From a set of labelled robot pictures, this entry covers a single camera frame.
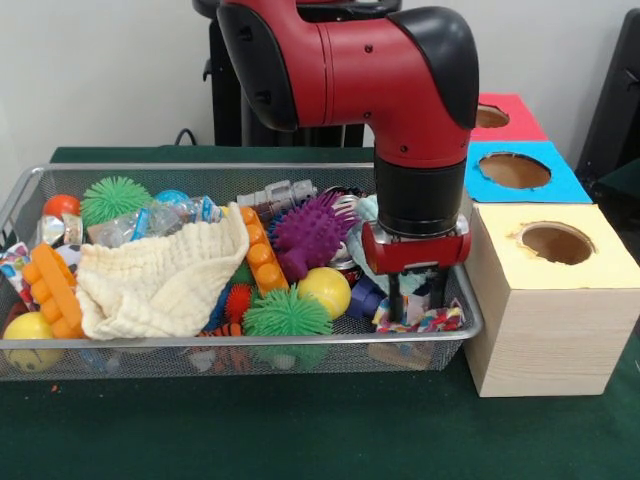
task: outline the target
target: metal basket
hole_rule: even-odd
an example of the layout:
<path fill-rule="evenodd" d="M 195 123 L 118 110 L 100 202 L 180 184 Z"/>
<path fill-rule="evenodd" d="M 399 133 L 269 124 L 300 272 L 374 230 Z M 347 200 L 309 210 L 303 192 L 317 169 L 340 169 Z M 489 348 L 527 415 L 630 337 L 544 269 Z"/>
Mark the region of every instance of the metal basket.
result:
<path fill-rule="evenodd" d="M 45 201 L 66 193 L 82 197 L 94 182 L 127 176 L 153 194 L 180 189 L 191 196 L 208 194 L 222 204 L 238 193 L 257 191 L 282 179 L 311 179 L 319 188 L 358 186 L 374 191 L 371 164 L 74 164 L 46 165 L 23 174 L 0 210 L 5 238 L 30 247 Z M 194 375 L 256 375 L 267 373 L 345 373 L 400 370 L 442 370 L 465 339 L 480 332 L 482 314 L 462 266 L 449 275 L 445 297 L 457 298 L 464 326 L 455 332 L 376 334 L 368 321 L 342 317 L 332 335 L 309 337 L 165 338 L 95 342 L 91 340 L 1 340 L 0 350 L 18 350 L 37 363 L 42 350 L 63 350 L 51 368 L 28 371 L 0 354 L 0 379 L 62 380 L 95 378 L 174 377 Z M 0 279 L 0 324 L 18 295 Z"/>

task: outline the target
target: orange spiky ball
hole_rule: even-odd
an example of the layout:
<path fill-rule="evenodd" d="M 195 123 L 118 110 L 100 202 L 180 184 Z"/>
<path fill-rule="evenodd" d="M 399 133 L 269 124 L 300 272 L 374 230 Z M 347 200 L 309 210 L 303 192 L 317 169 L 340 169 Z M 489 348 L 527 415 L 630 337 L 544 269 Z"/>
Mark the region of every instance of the orange spiky ball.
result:
<path fill-rule="evenodd" d="M 242 324 L 244 314 L 249 310 L 253 289 L 249 285 L 234 285 L 231 288 L 224 313 L 231 323 Z"/>

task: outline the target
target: yellow ball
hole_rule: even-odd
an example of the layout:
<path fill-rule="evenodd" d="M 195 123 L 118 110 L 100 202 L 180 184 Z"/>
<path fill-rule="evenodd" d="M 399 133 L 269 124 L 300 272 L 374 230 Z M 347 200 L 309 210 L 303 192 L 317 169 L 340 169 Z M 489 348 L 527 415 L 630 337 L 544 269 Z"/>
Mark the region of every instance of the yellow ball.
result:
<path fill-rule="evenodd" d="M 9 324 L 5 340 L 46 340 L 53 338 L 51 325 L 41 313 L 25 313 Z M 4 350 L 4 356 L 23 372 L 43 372 L 56 364 L 64 350 Z"/>
<path fill-rule="evenodd" d="M 333 268 L 314 268 L 298 283 L 298 295 L 310 294 L 329 311 L 332 320 L 349 308 L 351 287 L 344 276 Z"/>

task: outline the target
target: orange toy block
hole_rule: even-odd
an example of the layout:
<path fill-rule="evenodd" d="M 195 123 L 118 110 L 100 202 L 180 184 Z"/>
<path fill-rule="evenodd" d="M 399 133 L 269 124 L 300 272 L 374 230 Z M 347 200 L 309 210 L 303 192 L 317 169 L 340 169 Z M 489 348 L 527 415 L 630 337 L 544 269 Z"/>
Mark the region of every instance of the orange toy block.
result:
<path fill-rule="evenodd" d="M 271 248 L 267 232 L 260 223 L 256 212 L 249 207 L 242 207 L 242 218 L 249 233 L 249 252 L 247 263 L 258 284 L 262 296 L 276 288 L 289 289 L 284 273 L 278 264 L 276 254 Z"/>
<path fill-rule="evenodd" d="M 22 270 L 31 295 L 53 329 L 55 338 L 82 338 L 82 311 L 73 293 L 76 279 L 62 257 L 47 244 L 31 252 L 31 263 Z"/>

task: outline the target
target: round hole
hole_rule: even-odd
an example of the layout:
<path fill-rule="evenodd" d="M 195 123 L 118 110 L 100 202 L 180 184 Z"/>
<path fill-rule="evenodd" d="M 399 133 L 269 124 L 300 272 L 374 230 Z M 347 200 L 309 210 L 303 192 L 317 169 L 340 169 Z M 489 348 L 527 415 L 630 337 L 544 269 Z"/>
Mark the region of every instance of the round hole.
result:
<path fill-rule="evenodd" d="M 478 115 L 476 116 L 476 127 L 478 128 L 500 128 L 509 125 L 509 115 L 498 107 L 492 105 L 478 105 Z"/>
<path fill-rule="evenodd" d="M 526 155 L 494 153 L 480 160 L 480 169 L 498 185 L 510 188 L 543 187 L 551 181 L 551 171 Z"/>
<path fill-rule="evenodd" d="M 536 223 L 522 234 L 522 243 L 550 262 L 577 265 L 594 252 L 589 238 L 562 223 Z"/>

